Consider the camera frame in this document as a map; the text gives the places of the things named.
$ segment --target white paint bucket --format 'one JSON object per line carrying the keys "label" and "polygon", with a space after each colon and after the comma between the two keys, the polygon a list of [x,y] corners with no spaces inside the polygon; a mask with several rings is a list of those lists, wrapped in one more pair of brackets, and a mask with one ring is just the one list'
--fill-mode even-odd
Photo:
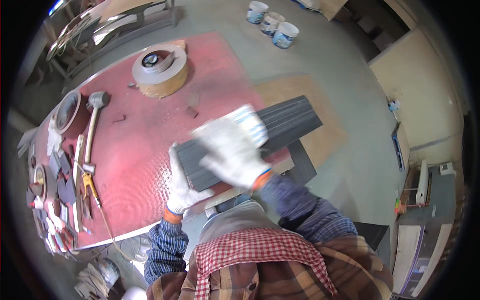
{"label": "white paint bucket", "polygon": [[283,21],[285,21],[285,18],[281,14],[267,12],[263,22],[260,24],[260,30],[269,37],[272,37],[275,34],[278,25]]}
{"label": "white paint bucket", "polygon": [[300,30],[293,24],[281,22],[273,36],[273,43],[281,49],[287,49]]}
{"label": "white paint bucket", "polygon": [[268,5],[258,1],[250,2],[247,12],[247,21],[252,24],[260,24],[264,18],[265,12],[268,10]]}

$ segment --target white work glove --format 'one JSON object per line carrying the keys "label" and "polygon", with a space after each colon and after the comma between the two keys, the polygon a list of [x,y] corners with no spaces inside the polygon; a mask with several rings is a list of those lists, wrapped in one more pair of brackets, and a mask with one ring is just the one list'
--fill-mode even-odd
{"label": "white work glove", "polygon": [[250,137],[230,119],[213,120],[192,134],[209,151],[200,166],[228,184],[251,189],[255,180],[271,168]]}
{"label": "white work glove", "polygon": [[170,197],[167,201],[167,209],[176,215],[183,215],[185,210],[195,203],[212,197],[215,193],[211,189],[197,192],[188,185],[187,177],[180,163],[174,143],[168,150],[170,167],[172,168],[172,180],[170,182]]}

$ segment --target red perforated workbench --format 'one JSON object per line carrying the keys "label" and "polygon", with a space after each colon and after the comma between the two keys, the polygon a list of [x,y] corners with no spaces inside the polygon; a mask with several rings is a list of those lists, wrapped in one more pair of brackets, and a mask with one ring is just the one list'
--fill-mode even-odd
{"label": "red perforated workbench", "polygon": [[[168,148],[173,142],[191,139],[192,129],[243,104],[251,103],[256,110],[265,107],[219,32],[190,36],[185,42],[187,82],[168,97],[148,98],[127,87],[134,82],[132,65],[142,51],[100,71],[79,87],[86,96],[97,91],[111,95],[109,105],[99,114],[91,162],[96,165],[95,186],[115,237],[147,232],[148,226],[160,221],[168,198]],[[184,112],[191,94],[199,96],[196,108],[199,114],[195,119]],[[123,115],[126,115],[124,121],[115,122]],[[35,147],[37,162],[45,165],[48,165],[47,127],[48,122],[43,122]],[[66,150],[69,144],[75,147],[76,140],[66,140],[62,147]],[[289,156],[288,152],[283,154],[281,159]],[[91,235],[79,233],[77,248],[109,241],[100,211],[93,199],[90,203],[92,219],[84,219],[83,223]],[[72,212],[70,216],[73,228]]]}

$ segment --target blue striped sleeve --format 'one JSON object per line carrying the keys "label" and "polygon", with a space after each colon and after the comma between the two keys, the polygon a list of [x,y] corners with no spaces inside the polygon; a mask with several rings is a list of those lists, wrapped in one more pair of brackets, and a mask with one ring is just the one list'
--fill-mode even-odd
{"label": "blue striped sleeve", "polygon": [[260,193],[264,201],[275,205],[282,218],[296,220],[308,216],[295,231],[312,243],[358,235],[350,218],[342,215],[328,200],[313,195],[286,176],[273,175]]}
{"label": "blue striped sleeve", "polygon": [[160,276],[172,272],[184,272],[183,255],[187,249],[188,236],[181,230],[180,224],[171,224],[161,220],[150,229],[152,249],[147,251],[144,277],[152,284]]}

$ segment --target red gingham towel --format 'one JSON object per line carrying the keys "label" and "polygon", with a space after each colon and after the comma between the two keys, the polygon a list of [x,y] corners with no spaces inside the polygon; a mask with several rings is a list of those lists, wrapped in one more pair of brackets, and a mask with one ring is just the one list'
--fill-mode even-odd
{"label": "red gingham towel", "polygon": [[195,298],[210,297],[210,274],[233,264],[297,262],[309,265],[325,288],[337,290],[328,276],[324,258],[301,236],[281,229],[248,228],[222,235],[195,247],[198,267]]}

